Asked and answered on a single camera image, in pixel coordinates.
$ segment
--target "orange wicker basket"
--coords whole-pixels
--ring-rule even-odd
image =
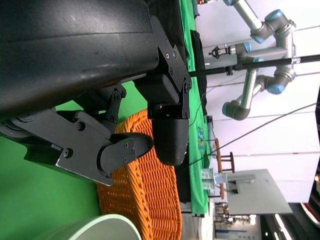
[[[152,136],[147,110],[121,123],[117,133]],[[179,240],[182,215],[174,167],[162,164],[153,148],[143,157],[114,171],[112,186],[97,185],[102,214],[130,219],[145,240]]]

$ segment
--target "black metal bracket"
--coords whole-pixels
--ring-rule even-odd
[[[158,47],[159,64],[155,70],[134,81],[148,102],[150,119],[189,119],[191,77],[176,46],[172,47],[159,20],[151,16]]]
[[[18,141],[27,147],[26,160],[107,186],[114,183],[111,179],[114,170],[153,147],[148,135],[111,134],[106,126],[83,111],[47,109],[10,121],[29,134]]]
[[[86,113],[106,126],[111,133],[114,133],[119,120],[120,103],[126,95],[126,89],[121,84],[118,84],[86,92],[74,101],[79,104]]]
[[[151,16],[159,63],[145,77],[134,80],[148,102],[155,152],[163,164],[184,160],[189,132],[189,92],[192,80],[176,46],[171,46],[159,20]]]

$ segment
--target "white wall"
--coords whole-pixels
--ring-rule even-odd
[[[320,1],[247,1],[261,20],[273,10],[281,9],[296,23],[297,30],[293,39],[297,56],[320,54]],[[251,42],[255,50],[272,46],[275,42],[273,37],[263,44],[249,39],[248,26],[237,11],[233,7],[227,7],[223,1],[203,4],[198,8],[200,16],[196,19],[196,26],[204,46],[205,61],[210,64],[206,66],[208,68],[236,63],[236,59],[232,57],[226,56],[219,59],[219,62],[209,57],[208,53],[216,45]],[[266,91],[258,94],[253,99],[248,118],[243,121],[224,116],[222,106],[242,94],[246,72],[234,72],[233,76],[216,74],[207,77],[208,86],[215,86],[206,96],[207,112],[213,116],[214,133],[221,146],[282,114],[317,101],[320,62],[297,64],[294,70],[298,76],[286,90],[281,95],[272,95]],[[258,74],[273,76],[274,71],[275,67],[261,68]],[[221,154],[233,152],[236,171],[267,168],[285,199],[291,203],[299,203],[309,200],[319,151],[315,106],[312,106],[224,147]]]
[[[260,20],[275,9],[281,9],[292,19],[297,29],[320,24],[320,1],[318,0],[247,0]],[[198,6],[200,16],[196,28],[201,35],[203,47],[215,46],[250,38],[250,29],[234,7],[222,0]]]

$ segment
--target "green table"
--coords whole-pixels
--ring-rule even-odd
[[[195,57],[190,33],[190,30],[196,30],[192,1],[193,0],[180,0],[184,43],[187,49],[187,62],[189,72],[196,70]],[[205,214],[208,211],[208,194],[202,186],[201,169],[209,167],[209,159],[205,156],[206,153],[210,152],[210,149],[208,142],[205,141],[204,150],[199,150],[199,128],[203,129],[204,139],[208,139],[207,118],[204,117],[202,107],[199,108],[200,104],[201,99],[199,95],[197,78],[193,77],[192,89],[189,96],[190,123],[193,123],[195,120],[194,124],[189,127],[189,164],[191,164],[189,166],[189,171],[191,188],[191,210],[193,214]]]
[[[180,8],[188,49],[188,70],[195,70],[190,30],[195,30],[192,0],[180,0]],[[121,102],[119,120],[147,108],[147,102],[134,87],[124,84],[127,96]],[[192,79],[190,91],[190,122],[200,104],[197,79]],[[58,110],[77,110],[73,101]],[[207,124],[200,108],[195,124],[189,129],[189,161],[201,158],[198,149],[198,127],[207,134]],[[96,185],[23,160],[26,148],[0,137],[0,240],[28,240],[59,226],[100,214]],[[192,212],[203,214],[208,209],[208,197],[201,185],[201,168],[205,162],[190,166]]]

